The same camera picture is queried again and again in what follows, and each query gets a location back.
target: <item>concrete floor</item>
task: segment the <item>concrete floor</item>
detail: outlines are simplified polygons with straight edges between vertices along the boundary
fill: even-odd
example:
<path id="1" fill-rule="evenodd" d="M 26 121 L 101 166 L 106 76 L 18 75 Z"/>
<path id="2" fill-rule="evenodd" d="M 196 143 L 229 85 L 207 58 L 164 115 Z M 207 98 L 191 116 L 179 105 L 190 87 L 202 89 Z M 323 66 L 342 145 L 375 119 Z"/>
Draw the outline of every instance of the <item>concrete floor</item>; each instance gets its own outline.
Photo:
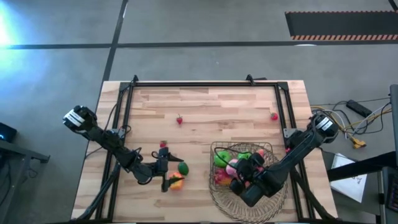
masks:
<path id="1" fill-rule="evenodd" d="M 0 1 L 0 44 L 111 43 L 122 0 Z M 286 40 L 284 11 L 390 10 L 374 0 L 136 0 L 130 1 L 120 43 Z M 20 146 L 51 154 L 23 185 L 9 223 L 70 218 L 87 142 L 62 124 L 75 105 L 95 109 L 109 49 L 0 50 L 0 122 L 16 128 Z M 311 104 L 386 97 L 398 83 L 396 45 L 118 49 L 110 80 L 305 80 Z M 387 101 L 364 103 L 375 110 Z M 353 119 L 360 119 L 346 110 Z M 361 136 L 354 150 L 342 136 L 324 149 L 366 159 L 394 149 L 391 115 L 384 130 Z M 379 128 L 375 122 L 371 131 Z M 343 206 L 339 217 L 369 222 Z"/>

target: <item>green apple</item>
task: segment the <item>green apple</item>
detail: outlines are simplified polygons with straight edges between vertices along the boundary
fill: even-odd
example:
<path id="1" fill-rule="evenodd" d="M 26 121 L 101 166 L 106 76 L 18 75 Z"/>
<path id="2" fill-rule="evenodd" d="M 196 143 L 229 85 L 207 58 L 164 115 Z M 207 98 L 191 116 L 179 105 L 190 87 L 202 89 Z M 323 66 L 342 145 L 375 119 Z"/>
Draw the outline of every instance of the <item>green apple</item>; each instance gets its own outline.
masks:
<path id="1" fill-rule="evenodd" d="M 228 165 L 228 162 L 232 159 L 231 154 L 228 151 L 217 152 L 217 154 L 214 155 L 215 165 L 220 168 L 225 168 Z"/>
<path id="2" fill-rule="evenodd" d="M 241 152 L 238 154 L 238 159 L 249 159 L 251 152 Z"/>

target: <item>wooden tabletop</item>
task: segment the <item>wooden tabletop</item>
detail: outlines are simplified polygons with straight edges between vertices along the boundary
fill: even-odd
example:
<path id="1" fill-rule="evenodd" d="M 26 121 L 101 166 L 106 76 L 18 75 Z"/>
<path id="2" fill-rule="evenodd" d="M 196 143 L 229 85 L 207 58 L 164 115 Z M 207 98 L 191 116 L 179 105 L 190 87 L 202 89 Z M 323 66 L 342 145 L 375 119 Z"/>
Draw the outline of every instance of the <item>wooden tabletop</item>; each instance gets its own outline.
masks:
<path id="1" fill-rule="evenodd" d="M 287 82 L 297 126 L 305 128 L 311 110 L 304 82 Z M 116 103 L 119 84 L 120 82 L 104 82 L 96 112 L 98 125 L 102 128 Z M 120 125 L 125 100 L 126 96 L 122 104 Z M 289 126 L 287 108 L 284 109 Z M 132 130 L 126 136 L 126 147 L 142 147 L 144 162 L 154 162 L 150 153 L 159 149 L 160 141 L 167 140 L 170 152 L 185 160 L 190 173 L 184 180 L 181 191 L 169 190 L 162 193 L 160 177 L 141 186 L 131 173 L 122 170 L 114 222 L 231 222 L 215 207 L 209 193 L 210 144 L 214 141 L 269 142 L 273 145 L 276 156 L 281 159 L 285 156 L 285 151 L 280 122 L 271 121 L 272 112 L 277 113 L 273 87 L 134 88 L 129 116 Z M 178 125 L 175 120 L 178 114 L 183 117 L 182 125 Z M 97 143 L 89 143 L 88 153 L 97 148 Z M 73 218 L 81 215 L 98 193 L 105 157 L 106 151 L 102 149 L 86 159 Z M 313 150 L 304 161 L 312 192 L 326 210 L 337 217 L 321 151 Z M 177 163 L 169 162 L 169 173 L 175 171 Z M 270 222 L 297 221 L 290 179 L 288 183 L 289 194 L 285 204 Z M 302 192 L 300 199 L 303 210 L 306 210 Z"/>

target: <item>wire basket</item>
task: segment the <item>wire basket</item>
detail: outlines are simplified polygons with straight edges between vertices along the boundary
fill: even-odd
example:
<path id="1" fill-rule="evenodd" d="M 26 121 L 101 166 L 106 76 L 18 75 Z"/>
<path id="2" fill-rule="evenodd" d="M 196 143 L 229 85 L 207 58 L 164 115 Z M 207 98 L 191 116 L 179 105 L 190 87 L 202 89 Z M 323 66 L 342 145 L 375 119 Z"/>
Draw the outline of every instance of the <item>wire basket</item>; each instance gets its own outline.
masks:
<path id="1" fill-rule="evenodd" d="M 287 182 L 280 191 L 272 197 L 262 197 L 253 207 L 248 207 L 243 200 L 234 194 L 227 185 L 219 185 L 215 181 L 217 167 L 214 162 L 214 148 L 224 147 L 239 152 L 254 153 L 264 149 L 264 167 L 278 162 L 273 154 L 272 145 L 267 142 L 213 142 L 211 144 L 210 157 L 210 194 L 216 206 L 227 217 L 241 223 L 264 223 L 274 217 L 282 209 L 287 196 Z M 233 158 L 237 158 L 238 152 L 229 151 Z"/>

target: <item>white paper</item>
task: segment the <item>white paper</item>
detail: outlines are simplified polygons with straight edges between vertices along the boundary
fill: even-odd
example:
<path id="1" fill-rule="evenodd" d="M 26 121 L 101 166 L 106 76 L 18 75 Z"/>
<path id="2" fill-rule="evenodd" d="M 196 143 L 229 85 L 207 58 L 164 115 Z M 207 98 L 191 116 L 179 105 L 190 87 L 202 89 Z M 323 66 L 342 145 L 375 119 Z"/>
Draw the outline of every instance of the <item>white paper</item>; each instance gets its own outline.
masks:
<path id="1" fill-rule="evenodd" d="M 333 169 L 353 162 L 354 161 L 347 159 L 345 156 L 341 155 L 340 153 L 337 153 L 335 155 L 331 168 Z M 361 203 L 363 192 L 365 189 L 366 176 L 367 176 L 366 174 L 363 174 L 343 180 L 332 181 L 330 182 L 330 187 L 333 190 L 336 190 L 342 193 L 343 195 L 346 195 L 347 197 L 350 197 L 355 201 Z"/>

